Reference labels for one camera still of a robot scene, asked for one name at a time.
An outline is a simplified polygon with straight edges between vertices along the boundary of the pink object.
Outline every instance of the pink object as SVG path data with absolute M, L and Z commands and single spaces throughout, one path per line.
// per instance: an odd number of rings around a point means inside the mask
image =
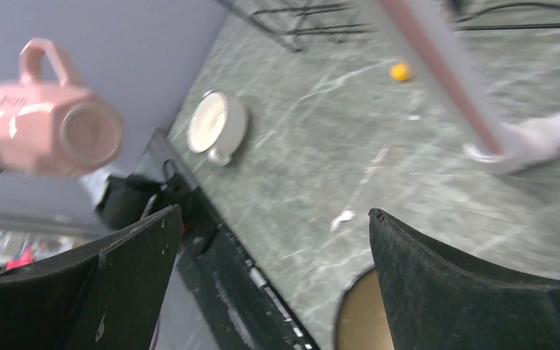
M 42 79 L 45 55 L 57 82 Z M 116 159 L 122 137 L 119 114 L 50 40 L 32 39 L 20 54 L 20 81 L 0 83 L 0 170 L 84 175 Z
M 18 259 L 11 259 L 5 265 L 5 270 L 11 270 L 13 268 L 18 268 L 20 266 L 28 265 L 34 261 L 33 252 L 31 248 L 25 250 L 25 252 Z

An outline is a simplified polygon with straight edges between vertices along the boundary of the black wire dish rack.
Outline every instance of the black wire dish rack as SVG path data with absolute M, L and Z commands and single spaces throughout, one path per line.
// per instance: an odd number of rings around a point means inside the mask
M 331 2 L 329 0 L 250 0 L 255 11 L 244 9 L 239 0 L 215 0 L 231 13 L 263 32 L 270 39 L 292 53 L 304 51 L 303 36 L 326 36 L 330 41 L 345 42 L 351 35 L 374 31 L 369 23 L 359 22 L 359 10 L 351 1 Z M 445 0 L 454 16 L 457 31 L 501 31 L 516 29 L 560 28 L 560 23 L 514 23 L 499 25 L 470 25 L 476 18 L 487 14 L 500 13 L 512 8 L 542 8 L 560 12 L 560 4 L 523 1 L 498 4 L 467 14 L 467 0 Z M 337 23 L 321 20 L 321 15 L 335 15 Z

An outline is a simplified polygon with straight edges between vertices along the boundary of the white cup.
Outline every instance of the white cup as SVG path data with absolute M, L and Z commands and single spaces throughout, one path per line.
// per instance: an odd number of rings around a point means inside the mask
M 207 152 L 214 164 L 226 166 L 246 135 L 248 115 L 237 98 L 209 91 L 198 104 L 187 129 L 187 146 L 194 153 Z

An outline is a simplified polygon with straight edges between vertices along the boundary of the marble table surface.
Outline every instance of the marble table surface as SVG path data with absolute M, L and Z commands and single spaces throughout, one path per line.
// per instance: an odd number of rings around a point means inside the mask
M 545 18 L 557 16 L 523 9 L 480 23 Z M 560 30 L 458 37 L 503 117 L 560 110 Z M 345 284 L 372 264 L 373 207 L 494 263 L 560 279 L 560 160 L 515 175 L 480 170 L 419 77 L 389 78 L 398 61 L 373 34 L 343 44 L 310 38 L 292 54 L 232 17 L 169 136 L 322 349 L 331 349 Z M 225 168 L 186 145 L 207 90 L 238 96 L 251 112 L 246 141 Z M 354 216 L 333 227 L 344 212 Z

